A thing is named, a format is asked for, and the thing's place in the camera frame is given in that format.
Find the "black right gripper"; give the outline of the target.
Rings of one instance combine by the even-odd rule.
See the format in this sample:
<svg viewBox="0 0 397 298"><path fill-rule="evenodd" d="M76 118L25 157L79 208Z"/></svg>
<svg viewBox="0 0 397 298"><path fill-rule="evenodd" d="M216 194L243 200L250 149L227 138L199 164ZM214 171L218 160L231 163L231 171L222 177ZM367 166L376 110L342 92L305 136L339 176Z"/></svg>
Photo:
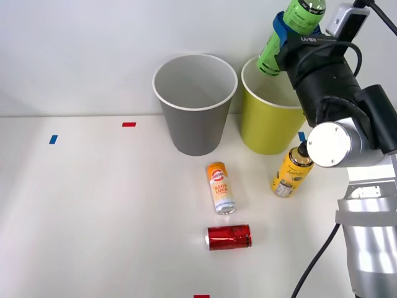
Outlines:
<svg viewBox="0 0 397 298"><path fill-rule="evenodd" d="M347 68L348 64L341 49L346 49L341 41L324 35L317 25L311 35L289 32L290 27L283 21L284 11L273 20L273 28L279 37L280 51L276 62L282 71L296 78L327 66Z"/></svg>

